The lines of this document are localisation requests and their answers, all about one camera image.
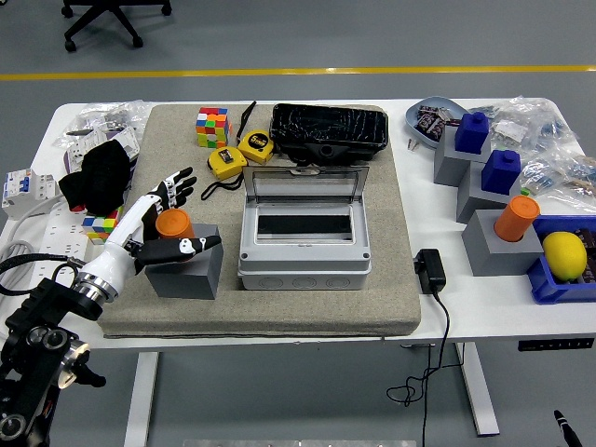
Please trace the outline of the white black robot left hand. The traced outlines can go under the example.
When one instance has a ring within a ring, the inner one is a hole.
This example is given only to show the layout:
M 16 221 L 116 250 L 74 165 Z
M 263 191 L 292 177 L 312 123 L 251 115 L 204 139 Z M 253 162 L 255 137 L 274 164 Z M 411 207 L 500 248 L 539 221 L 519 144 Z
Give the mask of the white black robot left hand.
M 111 301 L 145 266 L 188 261 L 220 245 L 218 236 L 160 238 L 150 234 L 158 217 L 178 210 L 193 193 L 196 177 L 192 173 L 192 168 L 179 170 L 138 198 L 107 238 L 102 253 L 82 267 L 74 289 L 91 290 Z

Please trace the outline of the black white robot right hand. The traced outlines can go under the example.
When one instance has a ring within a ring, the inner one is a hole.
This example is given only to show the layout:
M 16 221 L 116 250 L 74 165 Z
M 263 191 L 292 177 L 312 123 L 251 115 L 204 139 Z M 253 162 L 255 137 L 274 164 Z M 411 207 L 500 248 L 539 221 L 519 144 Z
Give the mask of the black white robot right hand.
M 565 416 L 559 411 L 553 411 L 554 418 L 559 426 L 560 431 L 562 432 L 563 439 L 566 442 L 568 447 L 582 447 L 583 444 L 580 441 L 579 437 L 575 433 L 575 431 L 569 425 Z

